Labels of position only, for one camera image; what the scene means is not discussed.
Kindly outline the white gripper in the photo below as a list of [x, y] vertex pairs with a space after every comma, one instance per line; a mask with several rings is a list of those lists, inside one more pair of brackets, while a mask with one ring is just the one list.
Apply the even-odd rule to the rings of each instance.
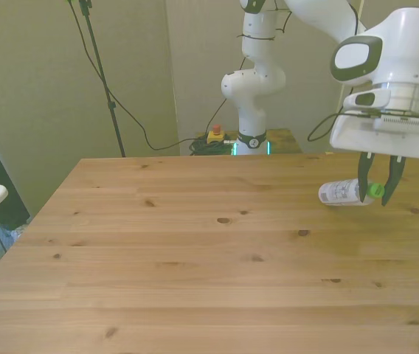
[[381, 205], [386, 206], [401, 181], [406, 158], [419, 159], [419, 117], [391, 114], [364, 117], [346, 113], [336, 120], [330, 145], [336, 149], [362, 152], [358, 164], [361, 202], [367, 196], [368, 173], [375, 158], [374, 153], [391, 155], [389, 176], [381, 199]]

